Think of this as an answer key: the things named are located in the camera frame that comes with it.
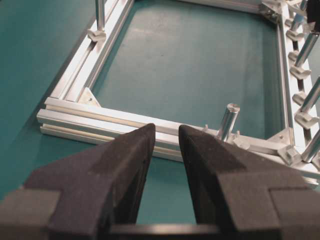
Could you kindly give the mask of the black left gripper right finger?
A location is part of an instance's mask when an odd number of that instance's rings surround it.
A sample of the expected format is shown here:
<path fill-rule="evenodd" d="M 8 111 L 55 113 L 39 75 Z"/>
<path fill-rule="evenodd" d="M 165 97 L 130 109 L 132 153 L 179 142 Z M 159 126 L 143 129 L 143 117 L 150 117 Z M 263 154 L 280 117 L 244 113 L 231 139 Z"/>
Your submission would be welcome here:
<path fill-rule="evenodd" d="M 178 129 L 196 222 L 223 240 L 310 240 L 313 191 L 297 170 L 187 125 Z"/>

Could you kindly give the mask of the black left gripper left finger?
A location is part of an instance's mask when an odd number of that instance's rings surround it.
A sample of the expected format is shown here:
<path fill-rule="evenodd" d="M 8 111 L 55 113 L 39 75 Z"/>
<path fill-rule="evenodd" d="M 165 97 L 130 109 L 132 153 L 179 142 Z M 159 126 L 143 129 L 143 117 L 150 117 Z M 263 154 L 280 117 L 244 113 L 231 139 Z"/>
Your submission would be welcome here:
<path fill-rule="evenodd" d="M 114 140 L 35 169 L 26 189 L 60 192 L 52 240 L 95 240 L 111 224 L 134 224 L 155 145 L 149 123 Z"/>

